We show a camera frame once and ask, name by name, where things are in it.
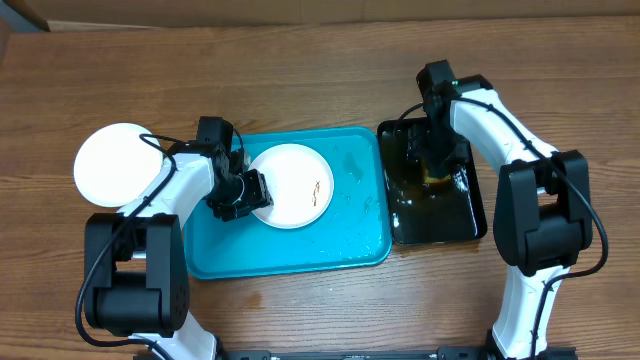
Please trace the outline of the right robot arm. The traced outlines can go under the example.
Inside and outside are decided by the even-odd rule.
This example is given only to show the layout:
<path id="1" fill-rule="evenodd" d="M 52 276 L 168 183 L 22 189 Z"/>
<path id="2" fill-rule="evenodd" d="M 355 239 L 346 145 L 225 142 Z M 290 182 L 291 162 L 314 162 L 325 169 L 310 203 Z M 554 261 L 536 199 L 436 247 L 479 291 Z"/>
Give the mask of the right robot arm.
<path id="1" fill-rule="evenodd" d="M 540 140 L 481 75 L 458 78 L 441 60 L 416 82 L 427 122 L 408 130 L 409 161 L 445 178 L 471 144 L 498 175 L 493 236 L 507 278 L 479 358 L 576 358 L 573 348 L 549 347 L 546 330 L 562 281 L 593 238 L 586 159 Z"/>

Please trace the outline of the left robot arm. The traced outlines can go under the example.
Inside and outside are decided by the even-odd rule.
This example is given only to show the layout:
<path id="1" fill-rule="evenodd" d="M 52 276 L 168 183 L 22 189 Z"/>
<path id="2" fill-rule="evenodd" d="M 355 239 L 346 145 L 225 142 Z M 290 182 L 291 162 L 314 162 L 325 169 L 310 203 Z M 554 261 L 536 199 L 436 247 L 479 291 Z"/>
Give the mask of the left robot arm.
<path id="1" fill-rule="evenodd" d="M 154 359 L 221 359 L 218 337 L 190 311 L 184 223 L 200 202 L 228 222 L 272 200 L 230 140 L 173 140 L 161 153 L 165 165 L 149 189 L 86 223 L 76 331 L 93 347 L 143 346 Z"/>

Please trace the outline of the yellow green scrub sponge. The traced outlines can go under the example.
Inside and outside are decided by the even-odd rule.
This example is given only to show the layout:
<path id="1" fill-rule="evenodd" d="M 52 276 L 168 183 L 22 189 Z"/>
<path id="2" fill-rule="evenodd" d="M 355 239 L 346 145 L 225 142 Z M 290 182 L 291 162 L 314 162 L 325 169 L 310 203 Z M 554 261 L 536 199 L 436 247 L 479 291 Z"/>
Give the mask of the yellow green scrub sponge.
<path id="1" fill-rule="evenodd" d="M 422 160 L 421 161 L 421 173 L 422 173 L 422 181 L 424 184 L 426 185 L 434 185 L 434 184 L 440 184 L 440 183 L 444 183 L 444 182 L 448 182 L 451 180 L 451 176 L 450 175 L 446 175 L 444 177 L 438 177 L 438 176 L 434 176 L 429 172 L 428 169 L 428 162 L 426 160 Z"/>

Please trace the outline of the white plate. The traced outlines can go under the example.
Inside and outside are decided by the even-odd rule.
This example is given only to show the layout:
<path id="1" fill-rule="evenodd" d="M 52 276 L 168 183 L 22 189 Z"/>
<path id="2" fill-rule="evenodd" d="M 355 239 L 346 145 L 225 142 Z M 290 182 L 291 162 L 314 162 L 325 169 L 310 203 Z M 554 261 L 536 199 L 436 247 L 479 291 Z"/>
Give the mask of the white plate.
<path id="1" fill-rule="evenodd" d="M 317 151 L 300 144 L 281 144 L 263 151 L 250 165 L 265 177 L 273 204 L 253 211 L 263 223 L 277 229 L 311 224 L 328 209 L 334 177 Z"/>
<path id="2" fill-rule="evenodd" d="M 116 123 L 89 136 L 79 148 L 73 178 L 80 194 L 101 207 L 120 207 L 136 199 L 159 174 L 163 155 L 149 131 L 133 123 Z"/>

